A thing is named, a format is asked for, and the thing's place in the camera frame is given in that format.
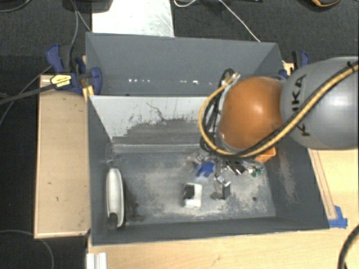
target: clamp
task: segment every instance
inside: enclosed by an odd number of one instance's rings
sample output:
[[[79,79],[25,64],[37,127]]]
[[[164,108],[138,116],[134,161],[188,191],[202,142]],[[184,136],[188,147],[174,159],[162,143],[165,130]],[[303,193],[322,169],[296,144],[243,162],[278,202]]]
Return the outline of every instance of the clamp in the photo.
[[[77,73],[74,73],[71,71],[71,52],[72,45],[55,44],[47,49],[46,59],[56,73],[56,76],[51,79],[52,85],[56,90],[66,90],[78,95],[82,95],[85,86],[92,85],[94,94],[98,95],[102,88],[100,68],[93,67],[89,73],[86,73],[84,62],[76,58]]]

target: yellow cable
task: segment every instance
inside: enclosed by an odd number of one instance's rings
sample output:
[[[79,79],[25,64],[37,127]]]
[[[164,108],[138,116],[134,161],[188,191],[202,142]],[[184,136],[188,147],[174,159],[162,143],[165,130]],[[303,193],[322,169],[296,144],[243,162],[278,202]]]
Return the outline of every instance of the yellow cable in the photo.
[[[199,130],[200,130],[200,133],[204,139],[204,141],[211,147],[211,149],[213,149],[214,151],[220,153],[220,154],[223,154],[223,155],[233,155],[234,153],[232,152],[228,152],[228,151],[224,151],[224,150],[221,150],[219,148],[217,148],[215,146],[215,144],[213,144],[211,142],[211,140],[209,139],[209,137],[206,135],[204,129],[203,129],[203,126],[202,126],[202,115],[203,115],[203,111],[204,109],[206,108],[207,104],[214,98],[216,97],[220,92],[222,92],[227,86],[229,86],[235,79],[236,79],[236,76],[238,75],[238,73],[234,73],[230,78],[227,78],[224,80],[224,84],[219,87],[218,89],[216,89],[203,103],[201,109],[200,109],[200,112],[199,112],[199,115],[198,115],[198,127],[199,127]]]
[[[257,155],[263,151],[265,151],[266,149],[272,147],[276,142],[278,142],[282,137],[284,137],[288,132],[290,132],[296,125],[297,123],[309,112],[309,110],[319,101],[319,99],[321,99],[321,97],[323,97],[323,95],[330,90],[335,84],[339,83],[341,80],[345,79],[346,77],[348,77],[349,75],[351,75],[352,73],[358,71],[358,65],[355,65],[352,68],[349,68],[347,70],[345,70],[343,73],[335,76],[334,78],[332,78],[328,83],[326,83],[314,96],[313,98],[300,110],[300,112],[295,116],[295,118],[288,124],[286,125],[275,137],[273,137],[270,141],[268,141],[267,143],[265,143],[264,145],[262,145],[261,147],[259,147],[256,150],[253,150],[251,152],[248,152],[244,155],[238,155],[238,158],[243,158],[243,157],[251,157],[254,155]],[[202,127],[202,114],[203,111],[207,105],[207,103],[209,103],[215,96],[217,96],[221,91],[223,91],[228,85],[230,85],[233,82],[234,79],[229,79],[228,82],[226,82],[223,86],[221,86],[220,88],[218,88],[216,91],[214,91],[203,103],[201,110],[200,110],[200,114],[199,114],[199,128],[200,128],[200,132],[201,135],[203,137],[203,139],[205,140],[205,142],[210,146],[211,149],[213,149],[214,151],[218,152],[219,154],[222,155],[235,155],[238,154],[237,152],[229,152],[229,151],[224,151],[221,150],[219,148],[216,147],[215,144],[213,144],[211,142],[211,140],[209,140],[208,136],[206,135],[203,127]]]

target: white paper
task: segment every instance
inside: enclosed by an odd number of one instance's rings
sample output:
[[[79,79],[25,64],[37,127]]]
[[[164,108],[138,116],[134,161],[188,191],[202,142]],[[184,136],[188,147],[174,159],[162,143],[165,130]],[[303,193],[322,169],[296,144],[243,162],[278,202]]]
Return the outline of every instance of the white paper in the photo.
[[[174,37],[169,0],[113,0],[110,9],[93,13],[95,33]]]

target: wooden board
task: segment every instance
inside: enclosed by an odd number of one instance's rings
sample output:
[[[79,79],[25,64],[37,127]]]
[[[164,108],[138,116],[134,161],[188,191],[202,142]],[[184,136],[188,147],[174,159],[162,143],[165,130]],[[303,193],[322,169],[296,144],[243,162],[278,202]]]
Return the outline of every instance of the wooden board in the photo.
[[[40,86],[49,84],[41,77]],[[67,91],[40,94],[34,237],[85,235],[90,228],[86,106]]]

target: wooden table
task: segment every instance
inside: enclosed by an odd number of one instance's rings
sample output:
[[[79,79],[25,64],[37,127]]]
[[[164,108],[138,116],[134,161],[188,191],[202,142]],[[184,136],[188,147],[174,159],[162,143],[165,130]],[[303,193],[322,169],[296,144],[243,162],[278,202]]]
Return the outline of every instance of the wooden table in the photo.
[[[41,86],[46,84],[44,76]],[[85,122],[82,97],[54,90],[40,95],[36,238],[84,235],[90,228]],[[359,223],[358,151],[311,151],[311,155],[324,199],[331,203],[332,198],[341,207],[348,218],[346,229],[101,247],[89,244],[89,252],[106,252],[109,269],[336,268],[342,243]],[[323,172],[326,179],[320,177]],[[358,240],[349,251],[348,269],[359,268]]]

